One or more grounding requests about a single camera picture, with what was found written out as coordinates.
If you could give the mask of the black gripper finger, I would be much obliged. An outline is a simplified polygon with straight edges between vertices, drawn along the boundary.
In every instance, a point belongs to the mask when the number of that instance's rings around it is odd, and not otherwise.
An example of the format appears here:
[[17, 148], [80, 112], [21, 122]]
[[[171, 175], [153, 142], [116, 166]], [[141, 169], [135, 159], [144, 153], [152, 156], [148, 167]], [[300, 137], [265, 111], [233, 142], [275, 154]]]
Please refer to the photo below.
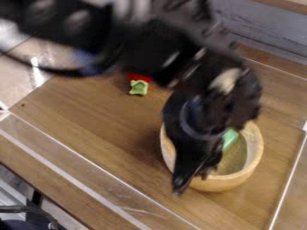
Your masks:
[[177, 155], [175, 159], [173, 174], [172, 174], [172, 194], [183, 195], [195, 176], [203, 179], [208, 176], [207, 157], [187, 158], [184, 155]]

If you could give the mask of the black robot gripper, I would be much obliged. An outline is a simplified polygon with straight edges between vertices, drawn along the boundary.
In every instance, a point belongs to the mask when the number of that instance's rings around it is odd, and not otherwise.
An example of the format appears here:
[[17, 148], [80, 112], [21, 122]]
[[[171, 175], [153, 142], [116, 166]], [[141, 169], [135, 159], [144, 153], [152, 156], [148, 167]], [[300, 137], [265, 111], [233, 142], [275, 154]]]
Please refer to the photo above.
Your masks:
[[200, 50], [192, 63], [163, 108], [165, 131], [172, 141], [184, 143], [241, 129], [259, 116], [263, 92], [256, 72], [244, 62]]

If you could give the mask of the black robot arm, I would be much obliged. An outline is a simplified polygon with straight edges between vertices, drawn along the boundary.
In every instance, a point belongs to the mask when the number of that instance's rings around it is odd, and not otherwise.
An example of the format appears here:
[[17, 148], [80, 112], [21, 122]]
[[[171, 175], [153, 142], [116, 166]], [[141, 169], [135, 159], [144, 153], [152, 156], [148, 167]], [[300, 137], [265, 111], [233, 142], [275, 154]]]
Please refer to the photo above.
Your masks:
[[217, 169], [223, 136], [257, 118], [263, 87], [215, 15], [212, 0], [0, 0], [0, 19], [93, 59], [53, 74], [113, 66], [171, 89], [161, 120], [175, 148], [172, 191]]

